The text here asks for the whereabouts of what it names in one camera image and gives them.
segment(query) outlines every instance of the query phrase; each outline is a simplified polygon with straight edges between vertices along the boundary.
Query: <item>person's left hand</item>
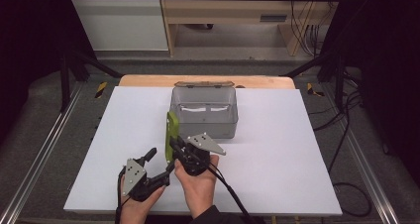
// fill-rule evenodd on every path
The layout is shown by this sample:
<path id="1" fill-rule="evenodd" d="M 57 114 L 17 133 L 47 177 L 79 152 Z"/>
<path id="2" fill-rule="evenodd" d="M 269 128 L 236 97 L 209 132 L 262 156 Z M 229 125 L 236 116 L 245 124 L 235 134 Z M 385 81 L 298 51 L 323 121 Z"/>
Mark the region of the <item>person's left hand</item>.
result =
<path id="1" fill-rule="evenodd" d="M 123 190 L 125 176 L 121 178 L 121 190 Z M 129 199 L 121 211 L 120 224 L 144 224 L 152 206 L 158 201 L 164 191 L 164 186 L 158 188 L 152 195 L 143 202 Z M 124 203 L 129 196 L 121 194 L 121 203 Z"/>

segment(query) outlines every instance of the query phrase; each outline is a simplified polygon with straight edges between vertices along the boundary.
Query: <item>white tabletop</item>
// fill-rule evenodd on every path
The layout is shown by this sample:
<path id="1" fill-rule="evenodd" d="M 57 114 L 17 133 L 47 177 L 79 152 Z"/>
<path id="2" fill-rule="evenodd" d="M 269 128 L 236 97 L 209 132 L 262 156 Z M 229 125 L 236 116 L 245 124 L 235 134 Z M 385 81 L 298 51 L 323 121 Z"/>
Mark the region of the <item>white tabletop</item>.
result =
<path id="1" fill-rule="evenodd" d="M 70 195 L 67 211 L 114 213 L 117 176 L 128 158 L 150 148 L 148 176 L 164 171 L 165 121 L 171 87 L 115 87 Z M 227 152 L 219 169 L 251 214 L 341 215 L 300 91 L 237 89 L 239 122 L 231 140 L 216 140 Z M 215 204 L 222 212 L 240 213 L 218 181 Z M 154 214 L 189 214 L 174 175 Z"/>

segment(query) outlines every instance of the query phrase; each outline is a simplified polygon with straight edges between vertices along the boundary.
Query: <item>gray floor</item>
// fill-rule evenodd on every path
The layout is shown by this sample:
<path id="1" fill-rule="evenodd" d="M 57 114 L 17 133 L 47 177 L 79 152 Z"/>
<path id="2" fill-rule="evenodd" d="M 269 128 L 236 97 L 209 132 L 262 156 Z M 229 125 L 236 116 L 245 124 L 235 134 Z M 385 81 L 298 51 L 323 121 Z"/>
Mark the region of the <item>gray floor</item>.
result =
<path id="1" fill-rule="evenodd" d="M 187 25 L 179 31 L 176 55 L 151 54 L 105 54 L 102 61 L 123 73 L 152 74 L 264 74 L 277 76 L 291 71 L 310 59 L 299 54 L 286 55 L 284 43 L 274 27 L 222 26 L 215 25 L 209 31 L 202 25 Z M 63 220 L 110 221 L 113 215 L 79 215 L 62 210 L 84 156 L 89 149 L 95 127 L 100 123 L 113 86 L 118 79 L 89 67 L 92 75 L 83 83 L 80 98 L 74 106 L 66 125 L 43 167 L 28 200 L 19 215 L 21 223 L 64 223 Z M 327 96 L 308 94 L 310 82 L 317 92 L 325 92 L 314 76 L 313 68 L 294 78 L 301 90 L 308 113 L 325 111 L 332 107 Z M 100 98 L 94 98 L 98 85 L 108 85 Z M 28 102 L 12 133 L 0 148 L 0 210 L 5 210 L 18 190 L 33 160 L 42 147 L 60 106 L 59 75 L 53 73 L 34 82 L 30 88 Z M 355 89 L 346 83 L 345 91 Z M 330 109 L 319 114 L 310 114 L 313 127 L 326 123 L 335 115 Z M 413 182 L 399 158 L 385 155 L 380 139 L 361 106 L 351 110 L 351 129 L 357 137 L 386 197 L 392 205 L 400 223 L 420 223 L 420 190 Z M 322 156 L 328 165 L 343 135 L 340 124 L 315 133 Z M 348 142 L 340 150 L 331 172 L 333 182 L 350 182 L 367 192 L 366 185 L 357 166 Z M 343 208 L 352 212 L 366 210 L 366 201 L 354 189 L 341 187 L 337 192 Z M 367 217 L 344 214 L 329 217 L 325 223 L 382 223 L 379 210 L 373 208 Z M 300 223 L 321 223 L 317 217 L 302 217 Z M 292 217 L 278 217 L 278 223 L 295 223 Z"/>

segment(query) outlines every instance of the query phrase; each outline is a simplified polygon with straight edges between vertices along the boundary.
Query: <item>gray metal box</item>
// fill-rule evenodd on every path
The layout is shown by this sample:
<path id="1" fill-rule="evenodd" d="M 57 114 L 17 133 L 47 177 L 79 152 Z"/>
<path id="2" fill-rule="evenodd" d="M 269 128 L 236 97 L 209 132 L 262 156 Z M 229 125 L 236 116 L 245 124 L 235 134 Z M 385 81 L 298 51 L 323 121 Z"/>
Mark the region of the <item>gray metal box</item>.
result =
<path id="1" fill-rule="evenodd" d="M 179 136 L 207 133 L 214 139 L 234 138 L 238 123 L 233 87 L 174 87 L 170 111 L 179 121 Z"/>

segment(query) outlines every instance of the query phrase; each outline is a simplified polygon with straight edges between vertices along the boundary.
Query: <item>hand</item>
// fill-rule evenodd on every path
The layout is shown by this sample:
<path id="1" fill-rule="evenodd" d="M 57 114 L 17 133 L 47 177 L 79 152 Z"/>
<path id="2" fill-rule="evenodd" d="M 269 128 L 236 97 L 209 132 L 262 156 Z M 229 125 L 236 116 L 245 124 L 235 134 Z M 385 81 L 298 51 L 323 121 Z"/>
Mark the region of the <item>hand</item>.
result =
<path id="1" fill-rule="evenodd" d="M 219 157 L 210 156 L 210 163 L 215 167 L 219 163 Z M 175 161 L 175 175 L 181 182 L 185 194 L 186 204 L 191 211 L 192 218 L 198 217 L 213 205 L 216 176 L 209 170 L 198 176 L 186 173 L 182 163 Z"/>
<path id="2" fill-rule="evenodd" d="M 121 190 L 123 190 L 125 176 L 121 178 Z M 164 191 L 164 186 L 158 188 L 148 199 L 143 202 L 139 202 L 133 199 L 129 199 L 129 196 L 121 195 L 121 203 L 124 203 L 129 199 L 123 206 L 121 212 L 121 224 L 144 224 L 148 217 L 149 211 L 152 206 L 158 201 Z"/>

